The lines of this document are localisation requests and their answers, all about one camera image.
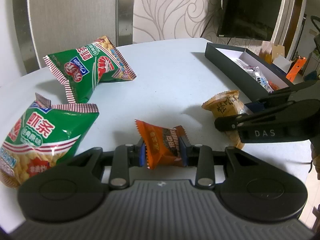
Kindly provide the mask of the green prawn cracker bag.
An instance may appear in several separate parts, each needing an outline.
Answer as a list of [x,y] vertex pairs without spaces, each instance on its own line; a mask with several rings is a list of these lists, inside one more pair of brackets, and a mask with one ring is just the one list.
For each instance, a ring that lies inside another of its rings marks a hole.
[[133,69],[106,35],[85,46],[49,54],[43,59],[64,86],[69,103],[87,103],[101,82],[136,78]]
[[98,116],[93,103],[54,105],[37,94],[1,145],[1,182],[16,189],[73,157]]

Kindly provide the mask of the orange toy object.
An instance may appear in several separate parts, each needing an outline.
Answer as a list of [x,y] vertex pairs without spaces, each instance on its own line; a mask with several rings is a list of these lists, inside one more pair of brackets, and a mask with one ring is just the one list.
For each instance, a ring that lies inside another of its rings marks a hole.
[[286,78],[290,82],[294,82],[298,72],[301,70],[301,68],[304,66],[306,63],[306,58],[305,57],[297,57],[295,61],[292,62],[289,71],[287,72]]

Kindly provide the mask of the clear tan biscuit packet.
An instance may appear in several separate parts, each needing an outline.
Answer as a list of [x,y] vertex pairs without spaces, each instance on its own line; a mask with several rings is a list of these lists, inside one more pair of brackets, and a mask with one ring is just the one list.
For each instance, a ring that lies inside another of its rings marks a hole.
[[[239,99],[239,90],[228,90],[216,94],[202,104],[202,108],[211,111],[213,116],[217,119],[219,117],[227,117],[231,115],[245,114],[247,109],[244,103]],[[231,146],[240,150],[244,148],[244,143],[240,141],[239,133],[237,131],[224,132],[230,139]]]

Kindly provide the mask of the clear dried fruit packet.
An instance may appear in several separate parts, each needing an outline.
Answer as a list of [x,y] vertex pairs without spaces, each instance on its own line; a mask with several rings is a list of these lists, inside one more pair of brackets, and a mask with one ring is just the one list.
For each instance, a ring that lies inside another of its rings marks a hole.
[[268,92],[273,92],[273,88],[270,86],[267,78],[264,76],[263,72],[258,66],[253,67],[242,61],[241,59],[236,59],[235,63],[241,67],[249,76],[251,76],[257,83],[259,83]]

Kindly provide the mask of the black shallow cardboard box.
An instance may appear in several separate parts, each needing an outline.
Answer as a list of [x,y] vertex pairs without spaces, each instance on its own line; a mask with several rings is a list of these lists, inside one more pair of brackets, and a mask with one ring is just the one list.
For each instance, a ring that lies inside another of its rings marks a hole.
[[251,101],[293,86],[280,68],[246,48],[208,42],[204,55]]

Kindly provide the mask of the orange snack packet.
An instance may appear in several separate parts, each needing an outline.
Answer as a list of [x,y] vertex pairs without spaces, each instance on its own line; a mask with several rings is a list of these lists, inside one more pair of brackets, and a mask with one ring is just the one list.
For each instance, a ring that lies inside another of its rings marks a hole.
[[149,169],[154,170],[157,166],[184,167],[178,139],[186,135],[182,126],[164,128],[141,120],[135,120],[135,123],[146,145],[146,162]]

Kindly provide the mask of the black wall television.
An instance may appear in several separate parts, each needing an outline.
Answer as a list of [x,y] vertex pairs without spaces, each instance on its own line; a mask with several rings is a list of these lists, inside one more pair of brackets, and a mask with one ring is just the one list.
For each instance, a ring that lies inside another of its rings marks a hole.
[[218,37],[270,41],[282,0],[221,0]]

